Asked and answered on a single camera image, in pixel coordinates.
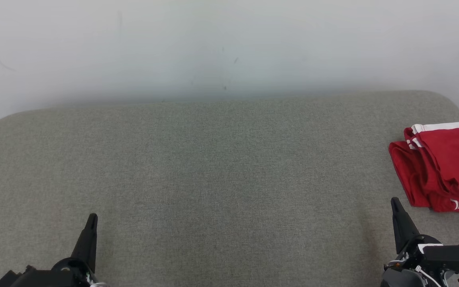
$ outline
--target red cloth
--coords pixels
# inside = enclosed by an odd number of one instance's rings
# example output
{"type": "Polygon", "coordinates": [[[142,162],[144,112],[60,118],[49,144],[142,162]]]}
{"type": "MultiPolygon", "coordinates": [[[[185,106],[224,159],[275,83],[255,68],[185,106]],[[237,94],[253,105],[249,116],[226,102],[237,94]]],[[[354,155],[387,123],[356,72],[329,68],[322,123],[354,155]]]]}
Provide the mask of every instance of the red cloth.
{"type": "Polygon", "coordinates": [[[459,122],[414,125],[389,153],[412,206],[459,212],[459,122]]]}

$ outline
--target white wall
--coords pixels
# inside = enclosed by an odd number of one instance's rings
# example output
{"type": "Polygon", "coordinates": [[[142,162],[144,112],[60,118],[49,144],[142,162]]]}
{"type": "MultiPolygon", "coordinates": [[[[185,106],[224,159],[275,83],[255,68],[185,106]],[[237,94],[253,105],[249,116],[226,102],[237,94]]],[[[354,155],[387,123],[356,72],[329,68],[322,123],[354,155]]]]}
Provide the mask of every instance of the white wall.
{"type": "Polygon", "coordinates": [[[0,0],[0,118],[71,100],[428,89],[455,0],[0,0]]]}

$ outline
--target gray fabric surface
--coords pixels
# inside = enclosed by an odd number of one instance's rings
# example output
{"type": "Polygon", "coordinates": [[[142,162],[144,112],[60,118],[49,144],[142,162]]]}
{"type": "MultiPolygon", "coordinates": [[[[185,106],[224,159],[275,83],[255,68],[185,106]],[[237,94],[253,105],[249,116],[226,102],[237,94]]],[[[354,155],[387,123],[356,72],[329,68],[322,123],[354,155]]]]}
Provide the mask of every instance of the gray fabric surface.
{"type": "Polygon", "coordinates": [[[47,109],[0,120],[0,277],[70,255],[99,215],[96,274],[127,286],[378,286],[390,198],[459,243],[459,214],[408,205],[388,144],[459,121],[398,91],[47,109]]]}

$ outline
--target black mount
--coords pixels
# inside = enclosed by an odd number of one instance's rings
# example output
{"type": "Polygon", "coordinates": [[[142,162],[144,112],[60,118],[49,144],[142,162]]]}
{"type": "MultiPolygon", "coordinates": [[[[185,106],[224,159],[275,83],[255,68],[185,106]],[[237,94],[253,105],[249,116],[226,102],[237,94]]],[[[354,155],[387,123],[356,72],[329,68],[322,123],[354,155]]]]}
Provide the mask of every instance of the black mount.
{"type": "Polygon", "coordinates": [[[417,227],[398,198],[393,197],[390,200],[390,206],[392,207],[394,240],[398,256],[389,264],[384,265],[382,285],[391,287],[437,287],[437,284],[447,286],[446,275],[459,274],[459,245],[444,246],[431,236],[419,234],[417,227]],[[416,267],[432,279],[416,270],[416,267]]]}
{"type": "Polygon", "coordinates": [[[37,270],[28,265],[24,273],[8,271],[0,279],[0,287],[89,287],[97,282],[95,258],[97,251],[98,216],[90,214],[69,258],[56,263],[51,270],[37,270]]]}

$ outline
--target white stripe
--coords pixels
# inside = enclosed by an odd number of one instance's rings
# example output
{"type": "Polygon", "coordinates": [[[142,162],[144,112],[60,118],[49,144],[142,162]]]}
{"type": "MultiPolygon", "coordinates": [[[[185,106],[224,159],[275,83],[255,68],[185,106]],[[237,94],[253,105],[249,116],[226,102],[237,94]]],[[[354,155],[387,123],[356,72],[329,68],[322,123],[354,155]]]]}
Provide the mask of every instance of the white stripe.
{"type": "Polygon", "coordinates": [[[412,142],[414,142],[414,144],[416,144],[418,147],[424,147],[423,145],[421,145],[417,138],[412,138],[412,142]]]}
{"type": "Polygon", "coordinates": [[[426,131],[436,131],[436,130],[451,130],[459,129],[459,122],[446,122],[444,124],[435,124],[435,125],[420,125],[415,124],[412,126],[412,132],[414,134],[426,131]]]}
{"type": "Polygon", "coordinates": [[[458,201],[458,200],[454,200],[454,199],[452,199],[452,198],[450,198],[450,200],[451,200],[452,202],[454,202],[454,204],[456,204],[456,207],[454,207],[454,210],[457,210],[457,209],[459,208],[459,201],[458,201]]]}
{"type": "Polygon", "coordinates": [[[410,149],[416,149],[416,147],[414,147],[414,146],[411,144],[410,140],[406,140],[406,144],[408,145],[408,147],[410,147],[410,149]]]}

